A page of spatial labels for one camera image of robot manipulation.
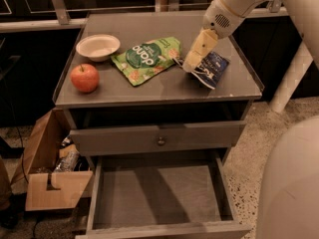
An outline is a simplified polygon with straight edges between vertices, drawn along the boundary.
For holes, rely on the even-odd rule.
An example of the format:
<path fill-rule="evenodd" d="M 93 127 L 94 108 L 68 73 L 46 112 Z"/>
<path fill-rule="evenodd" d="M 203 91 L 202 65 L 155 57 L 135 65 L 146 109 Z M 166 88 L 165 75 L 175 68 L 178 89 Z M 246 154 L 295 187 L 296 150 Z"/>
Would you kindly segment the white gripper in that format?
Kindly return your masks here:
<path fill-rule="evenodd" d="M 246 0 L 213 0 L 204 13 L 203 29 L 193 41 L 182 68 L 192 72 L 217 45 L 218 38 L 226 38 L 238 28 L 247 9 Z"/>

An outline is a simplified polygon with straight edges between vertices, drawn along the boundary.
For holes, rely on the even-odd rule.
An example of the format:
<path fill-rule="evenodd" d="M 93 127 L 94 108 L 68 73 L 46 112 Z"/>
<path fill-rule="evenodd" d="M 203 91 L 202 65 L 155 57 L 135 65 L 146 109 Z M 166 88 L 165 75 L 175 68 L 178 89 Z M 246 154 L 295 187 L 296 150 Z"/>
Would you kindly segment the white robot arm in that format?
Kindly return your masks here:
<path fill-rule="evenodd" d="M 214 45 L 231 35 L 266 0 L 213 0 L 183 69 L 192 72 Z M 319 0 L 281 0 L 315 63 L 319 63 Z M 255 239 L 319 239 L 319 117 L 292 126 L 268 155 Z"/>

